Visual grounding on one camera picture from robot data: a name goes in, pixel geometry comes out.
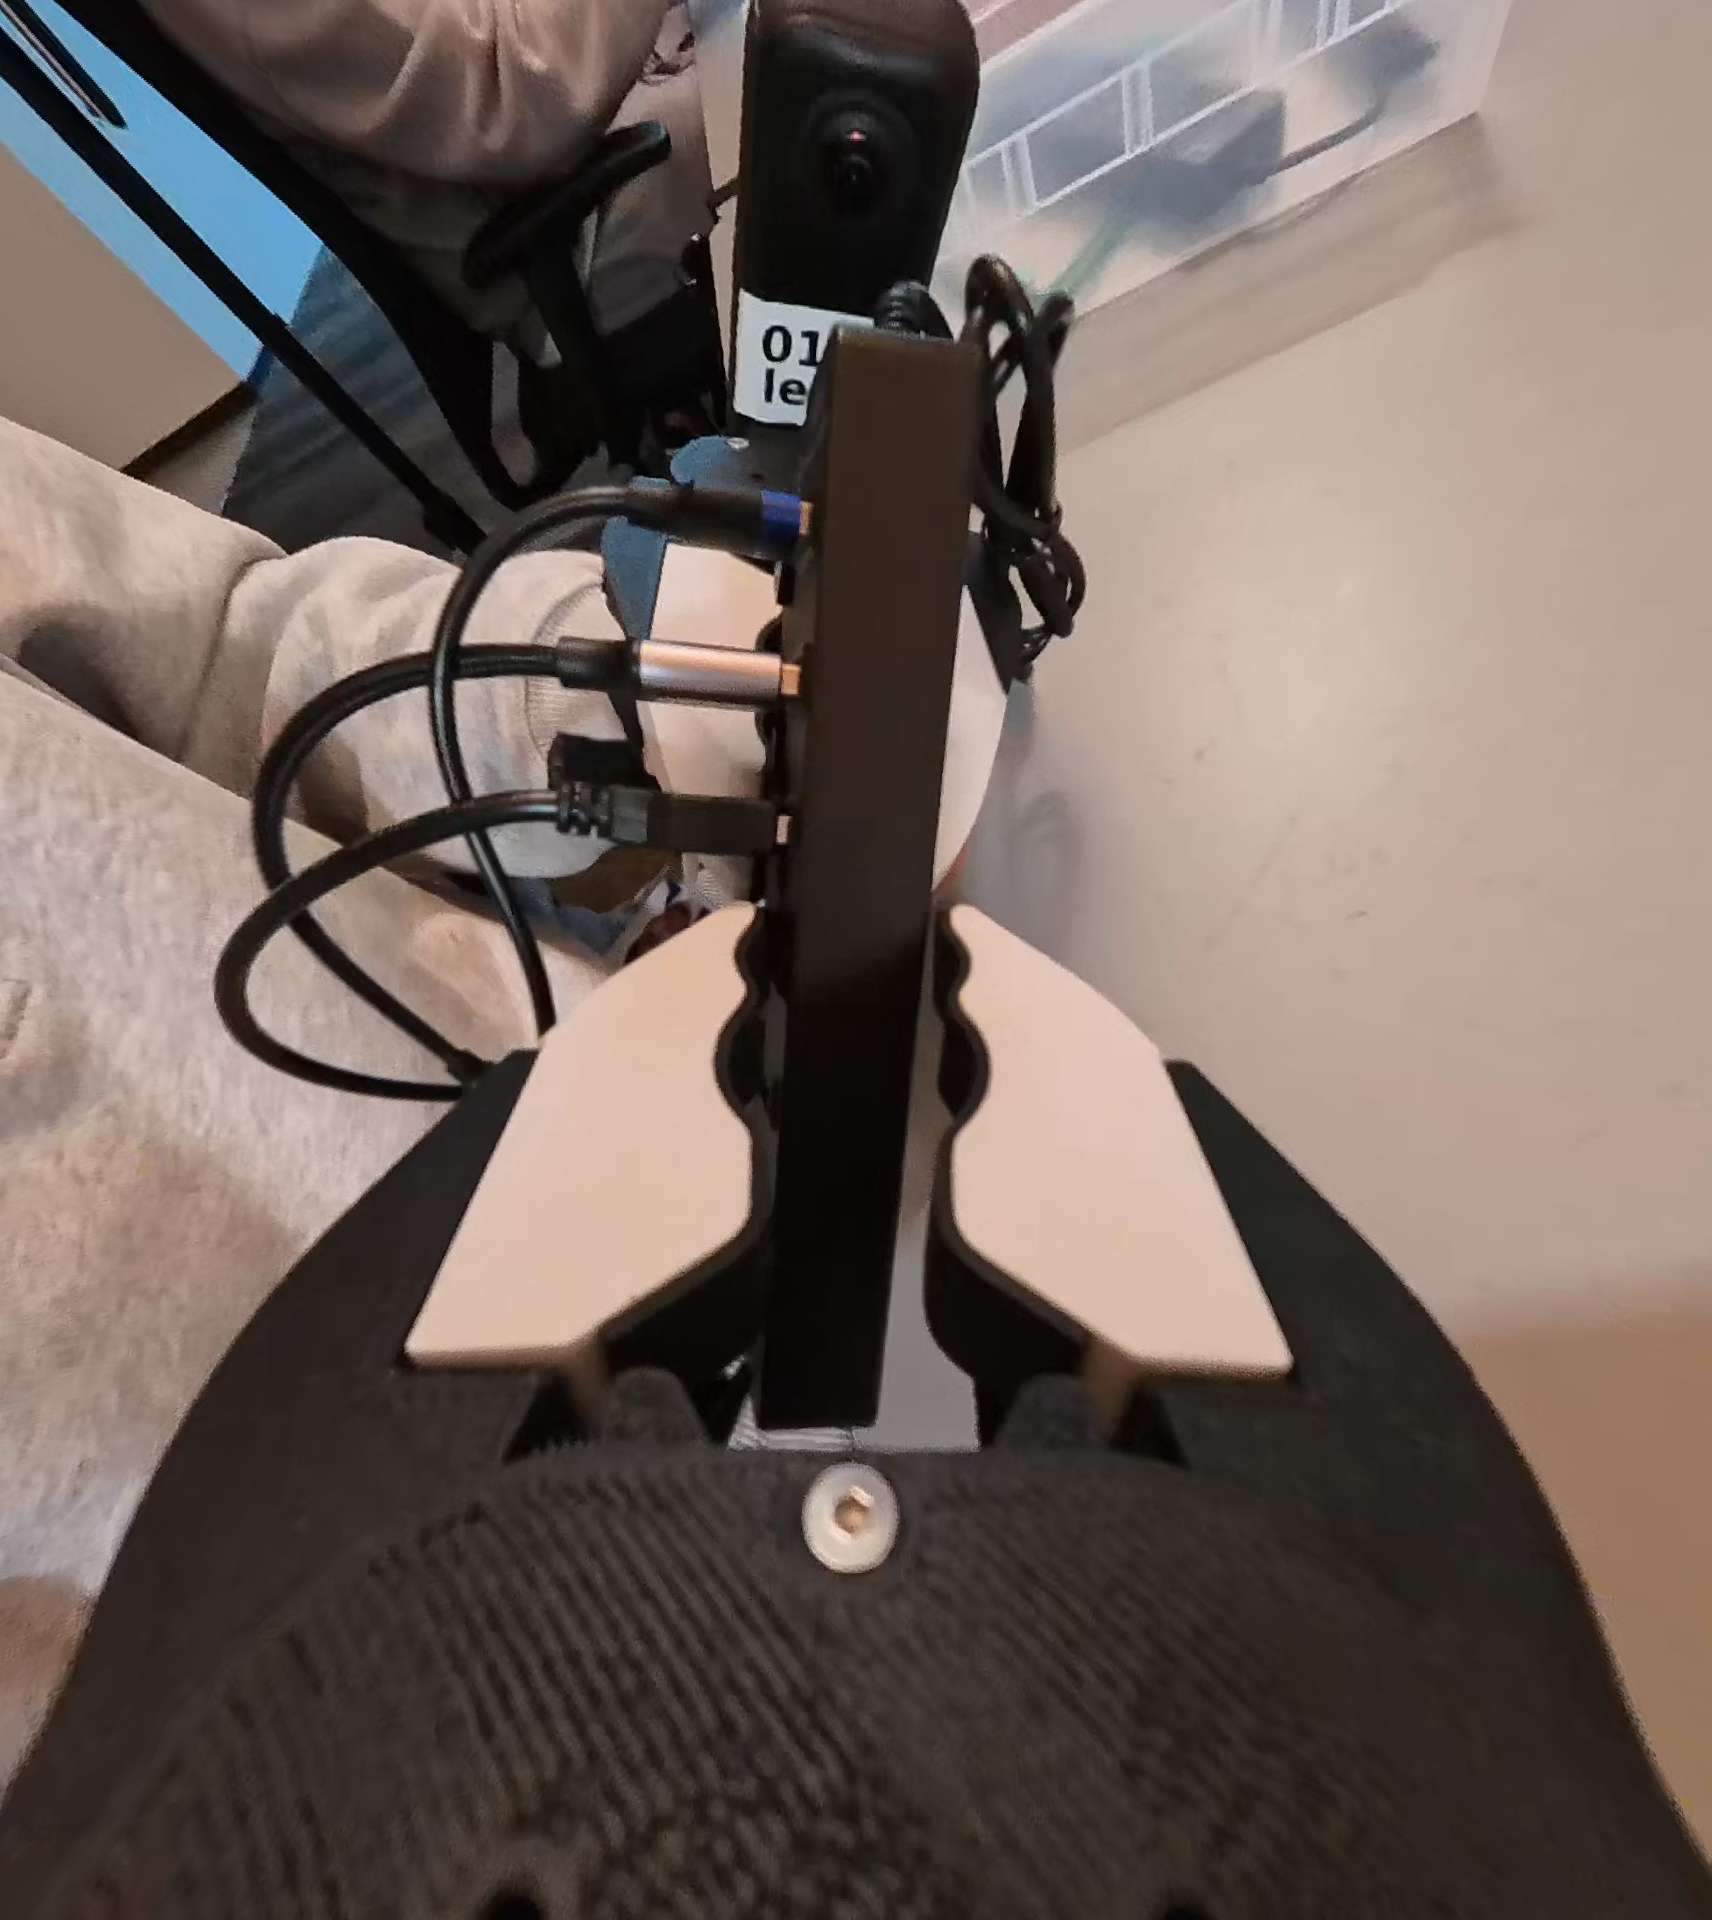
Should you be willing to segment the black cable gold plug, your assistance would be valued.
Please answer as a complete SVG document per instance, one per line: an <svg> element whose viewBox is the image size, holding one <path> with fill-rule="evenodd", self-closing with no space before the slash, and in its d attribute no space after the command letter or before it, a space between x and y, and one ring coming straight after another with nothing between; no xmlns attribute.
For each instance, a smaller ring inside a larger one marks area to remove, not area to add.
<svg viewBox="0 0 1712 1920"><path fill-rule="evenodd" d="M1087 575L1057 491L1057 364L1075 322L1070 294L1032 294L1010 262L980 255L951 331L931 291L891 280L876 329L961 342L981 378L964 588L1002 695L1029 685L1045 648L1075 631Z"/></svg>

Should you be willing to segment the blue panel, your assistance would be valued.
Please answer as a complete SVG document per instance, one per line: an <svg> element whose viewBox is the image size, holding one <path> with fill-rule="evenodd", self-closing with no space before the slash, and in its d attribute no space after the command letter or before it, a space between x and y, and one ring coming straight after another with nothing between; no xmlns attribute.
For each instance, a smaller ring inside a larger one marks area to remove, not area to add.
<svg viewBox="0 0 1712 1920"><path fill-rule="evenodd" d="M290 322L316 234L65 9L32 10L96 102L25 44L32 71ZM238 407L261 352L0 75L0 419L130 469Z"/></svg>

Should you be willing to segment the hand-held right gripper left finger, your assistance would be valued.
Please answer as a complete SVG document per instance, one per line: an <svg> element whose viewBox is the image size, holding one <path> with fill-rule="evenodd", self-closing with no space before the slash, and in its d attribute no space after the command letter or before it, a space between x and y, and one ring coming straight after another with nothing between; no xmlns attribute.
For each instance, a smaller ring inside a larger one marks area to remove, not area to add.
<svg viewBox="0 0 1712 1920"><path fill-rule="evenodd" d="M406 1335L424 1372L628 1370L704 1388L770 1285L763 927L734 902L542 1045Z"/></svg>

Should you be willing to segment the person's grey hooded jacket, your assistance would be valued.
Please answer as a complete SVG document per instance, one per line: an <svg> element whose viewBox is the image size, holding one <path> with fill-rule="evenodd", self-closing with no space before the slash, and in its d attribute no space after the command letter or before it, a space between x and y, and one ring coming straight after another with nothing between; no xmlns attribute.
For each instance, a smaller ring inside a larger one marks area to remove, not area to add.
<svg viewBox="0 0 1712 1920"><path fill-rule="evenodd" d="M426 650L452 583L347 557L355 584L0 595L0 1805L221 1353L430 1127L252 1063L213 1001L263 747Z"/></svg>

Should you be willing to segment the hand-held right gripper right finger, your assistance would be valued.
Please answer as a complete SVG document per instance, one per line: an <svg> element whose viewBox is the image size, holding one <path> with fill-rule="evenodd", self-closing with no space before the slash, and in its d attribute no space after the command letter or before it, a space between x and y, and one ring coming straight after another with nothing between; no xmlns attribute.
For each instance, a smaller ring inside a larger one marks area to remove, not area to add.
<svg viewBox="0 0 1712 1920"><path fill-rule="evenodd" d="M943 1132L930 1332L991 1417L1077 1381L1101 1421L1181 1381L1281 1383L1293 1356L1158 1047L991 920L933 930Z"/></svg>

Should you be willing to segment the grey desk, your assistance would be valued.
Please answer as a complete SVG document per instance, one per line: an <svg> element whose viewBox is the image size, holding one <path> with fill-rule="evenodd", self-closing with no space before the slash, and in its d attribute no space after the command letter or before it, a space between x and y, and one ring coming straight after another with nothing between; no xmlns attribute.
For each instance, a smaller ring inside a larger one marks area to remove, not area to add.
<svg viewBox="0 0 1712 1920"><path fill-rule="evenodd" d="M1070 357L970 892L1457 1343L1712 1859L1712 143L1476 124Z"/></svg>

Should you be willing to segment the black cable grey plug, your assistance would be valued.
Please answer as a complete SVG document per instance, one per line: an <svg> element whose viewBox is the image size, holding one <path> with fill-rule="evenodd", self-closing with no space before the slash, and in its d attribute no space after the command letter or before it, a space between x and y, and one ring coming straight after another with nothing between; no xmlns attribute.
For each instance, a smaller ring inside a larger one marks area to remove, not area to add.
<svg viewBox="0 0 1712 1920"><path fill-rule="evenodd" d="M635 695L647 704L766 710L795 700L800 670L768 650L671 640L568 637L556 642L447 646L383 660L325 687L267 744L250 795L250 845L266 899L228 937L213 998L228 1037L271 1071L333 1093L447 1102L485 1064L387 992L316 922L316 904L351 883L436 846L508 827L553 827L614 849L712 856L768 856L783 842L785 813L763 799L676 795L624 781L566 779L556 790L513 789L461 797L397 827L379 828L319 863L294 870L285 846L291 789L324 742L365 709L413 692L452 692L463 680L556 680L569 690ZM413 1083L324 1064L274 1039L250 1003L269 945L294 937L324 972L379 1020L428 1052L443 1080Z"/></svg>

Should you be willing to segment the person's left forearm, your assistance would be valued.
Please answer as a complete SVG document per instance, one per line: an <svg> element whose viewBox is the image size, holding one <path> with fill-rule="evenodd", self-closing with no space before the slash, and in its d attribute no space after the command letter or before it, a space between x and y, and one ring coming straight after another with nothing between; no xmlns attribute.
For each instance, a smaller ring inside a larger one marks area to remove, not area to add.
<svg viewBox="0 0 1712 1920"><path fill-rule="evenodd" d="M458 568L387 540L283 553L70 445L0 417L0 818L57 803L63 756L107 762L107 814L175 774L246 801L297 709L349 676L426 654ZM510 561L465 646L614 639L603 564ZM456 690L475 792L549 785L557 737L626 748L607 696L538 679ZM386 696L331 732L291 787L306 828L358 840L443 799L426 695Z"/></svg>

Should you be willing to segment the black multi-port hub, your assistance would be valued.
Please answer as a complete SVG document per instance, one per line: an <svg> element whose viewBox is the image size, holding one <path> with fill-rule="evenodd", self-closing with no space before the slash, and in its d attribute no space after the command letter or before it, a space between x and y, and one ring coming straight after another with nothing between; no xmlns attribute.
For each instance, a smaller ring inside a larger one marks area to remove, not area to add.
<svg viewBox="0 0 1712 1920"><path fill-rule="evenodd" d="M770 892L768 1432L868 1428L881 1403L981 374L960 344L857 331L820 397Z"/></svg>

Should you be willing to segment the grey garment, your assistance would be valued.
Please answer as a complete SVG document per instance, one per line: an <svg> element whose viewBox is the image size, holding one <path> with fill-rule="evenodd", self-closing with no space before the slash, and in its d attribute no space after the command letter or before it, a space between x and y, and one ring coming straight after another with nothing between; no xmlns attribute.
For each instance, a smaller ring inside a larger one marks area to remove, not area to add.
<svg viewBox="0 0 1712 1920"><path fill-rule="evenodd" d="M658 124L670 159L573 244L606 333L677 291L713 224L696 36L670 3L146 3L156 28L383 237L474 331L556 357L518 277L461 257L508 203L572 177L606 132Z"/></svg>

